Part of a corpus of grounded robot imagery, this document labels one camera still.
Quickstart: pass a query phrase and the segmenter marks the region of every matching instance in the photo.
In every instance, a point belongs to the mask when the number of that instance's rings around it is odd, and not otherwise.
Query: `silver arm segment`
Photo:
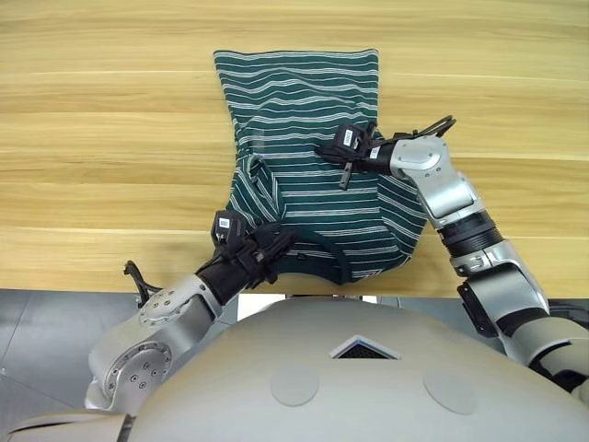
[[[199,343],[224,306],[244,288],[273,283],[292,232],[267,225],[247,233],[238,214],[219,211],[213,258],[196,274],[154,294],[130,319],[109,330],[89,357],[93,380],[86,407],[135,416],[178,358]]]
[[[191,274],[155,295],[110,329],[88,359],[93,380],[86,407],[136,415],[174,362],[208,332],[223,309],[208,285]]]
[[[467,278],[458,292],[479,332],[499,336],[512,359],[589,404],[589,331],[550,317],[540,285],[496,231],[468,178],[454,169],[445,141],[435,135],[399,140],[389,166],[393,176],[415,184],[452,266]],[[450,244],[449,236],[456,241]]]

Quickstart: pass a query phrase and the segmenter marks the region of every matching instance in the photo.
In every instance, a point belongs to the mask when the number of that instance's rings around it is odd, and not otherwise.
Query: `wood grain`
[[[0,286],[131,291],[211,252],[233,128],[215,49],[380,53],[380,127],[448,113],[456,166],[550,297],[589,286],[587,0],[4,0]],[[455,296],[429,228],[356,285],[284,275],[261,293]]]

